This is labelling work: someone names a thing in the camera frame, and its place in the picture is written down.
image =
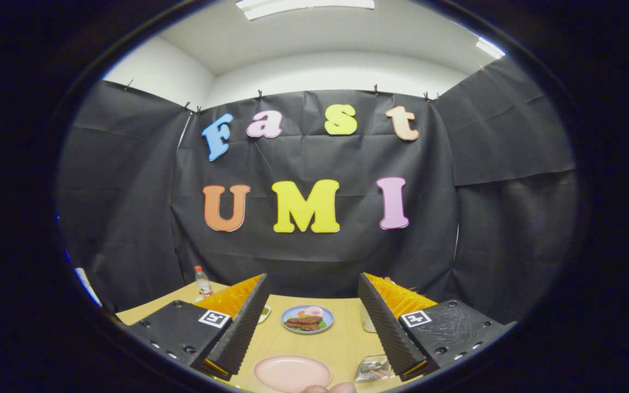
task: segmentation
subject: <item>ceiling light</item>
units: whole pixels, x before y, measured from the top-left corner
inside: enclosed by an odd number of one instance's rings
[[[479,37],[479,41],[477,42],[476,47],[484,50],[484,52],[489,53],[495,59],[500,59],[502,56],[506,55],[506,53],[502,52],[502,50],[496,47],[496,45],[492,44],[482,37]]]
[[[237,2],[249,20],[291,10],[314,7],[350,7],[375,9],[374,0],[242,0]]]

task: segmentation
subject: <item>black curtain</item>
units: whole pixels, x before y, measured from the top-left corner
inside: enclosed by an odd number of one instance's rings
[[[349,104],[356,110],[356,132],[330,135],[325,110]],[[387,110],[402,105],[415,114],[421,136],[404,141]],[[273,139],[247,136],[254,114],[278,110],[282,134]],[[210,162],[202,131],[224,114],[229,149]],[[403,177],[405,214],[410,224],[383,230],[382,192],[376,181]],[[277,197],[271,186],[293,181],[306,199],[315,182],[340,184],[335,197],[339,233],[311,229],[276,233]],[[229,187],[247,184],[245,220],[233,232],[217,232],[203,218],[203,187],[225,188],[220,211],[232,216]],[[434,106],[418,97],[351,90],[295,92],[220,105],[192,117],[177,150],[171,199],[177,252],[185,283],[193,266],[225,284],[265,272],[272,293],[303,297],[355,297],[357,276],[367,271],[391,276],[407,288],[443,297],[453,260],[457,206],[445,127]]]
[[[566,130],[506,57],[452,87],[436,107],[460,215],[445,296],[509,323],[545,293],[574,235],[579,189]]]
[[[440,100],[350,90],[294,92],[200,115],[102,82],[63,152],[60,218],[70,259],[114,311],[194,280],[234,284],[269,273],[275,294],[355,296],[357,274],[391,276],[442,301],[459,298],[506,323],[520,318],[557,274],[574,232],[577,177],[549,99],[508,59],[470,75]],[[325,110],[349,104],[350,135],[325,131]],[[416,141],[385,112],[403,105]],[[278,110],[282,134],[247,136],[254,114]],[[201,134],[231,114],[229,149],[214,161]],[[381,177],[403,177],[408,227],[383,230]],[[276,233],[271,186],[293,181],[306,199],[333,179],[336,234]],[[203,217],[203,187],[246,184],[245,220],[217,232]]]
[[[182,286],[169,192],[189,112],[154,95],[100,82],[70,128],[58,177],[70,262],[114,312]]]

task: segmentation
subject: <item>plate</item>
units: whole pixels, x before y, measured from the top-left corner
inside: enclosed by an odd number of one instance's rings
[[[275,355],[254,364],[254,376],[283,393],[300,393],[307,386],[327,386],[331,370],[319,360],[301,355]]]
[[[334,314],[332,314],[331,311],[329,311],[326,308],[321,307],[321,306],[317,306],[317,307],[319,307],[322,310],[324,310],[324,316],[322,317],[322,321],[324,321],[324,323],[327,324],[325,327],[323,327],[323,328],[321,328],[319,330],[302,331],[302,330],[291,329],[291,328],[288,328],[287,326],[285,326],[285,321],[287,321],[289,318],[299,318],[298,313],[300,311],[302,311],[302,310],[305,310],[307,307],[312,307],[312,305],[295,306],[295,307],[288,308],[280,316],[280,324],[282,324],[283,327],[288,329],[289,331],[292,331],[292,333],[297,333],[297,334],[317,334],[317,333],[322,333],[322,331],[325,331],[325,330],[329,329],[330,326],[332,326],[332,324],[334,323]]]
[[[266,309],[267,313],[265,315],[264,314],[260,315],[259,323],[262,323],[263,321],[265,321],[270,315],[270,306],[264,306],[264,308]]]

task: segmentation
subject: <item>foam letter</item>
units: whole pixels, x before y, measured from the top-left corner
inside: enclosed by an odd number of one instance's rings
[[[207,141],[207,148],[210,149],[210,156],[207,158],[210,161],[215,161],[217,157],[227,152],[228,145],[223,144],[222,139],[225,141],[229,139],[229,127],[227,123],[231,121],[232,115],[224,114],[220,119],[215,120],[215,122],[203,130],[203,136]]]
[[[356,110],[351,105],[330,105],[324,112],[328,122],[324,122],[324,128],[332,135],[353,134],[358,127],[356,119],[352,116]]]
[[[247,135],[258,138],[265,136],[267,138],[275,138],[280,135],[280,122],[283,120],[283,115],[277,110],[264,110],[254,115],[254,121],[247,127]]]
[[[402,177],[383,177],[376,182],[377,186],[382,189],[384,205],[384,218],[380,222],[382,229],[404,228],[409,225],[409,219],[404,216],[402,205],[402,186],[405,183]]]
[[[203,188],[203,194],[205,194],[205,223],[216,231],[232,232],[239,229],[244,223],[246,195],[249,192],[249,186],[237,184],[229,187],[229,191],[234,195],[232,218],[223,219],[220,217],[220,196],[225,192],[225,187],[205,186]]]
[[[271,187],[278,196],[278,222],[273,230],[289,234],[295,230],[290,222],[290,215],[295,219],[300,231],[307,230],[312,215],[314,223],[312,231],[318,234],[339,232],[334,211],[334,194],[339,189],[339,182],[332,180],[318,181],[312,187],[310,196],[305,201],[294,182],[275,182]]]
[[[405,141],[414,141],[419,137],[419,132],[409,127],[409,121],[414,119],[414,114],[407,112],[404,106],[396,106],[385,112],[385,115],[392,117],[392,127],[400,138]]]

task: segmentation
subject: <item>white ceiling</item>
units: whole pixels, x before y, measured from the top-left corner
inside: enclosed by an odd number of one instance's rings
[[[427,60],[465,74],[494,58],[477,37],[410,0],[375,0],[375,10],[308,8],[250,22],[234,0],[219,0],[160,34],[219,76],[266,60],[356,51]]]

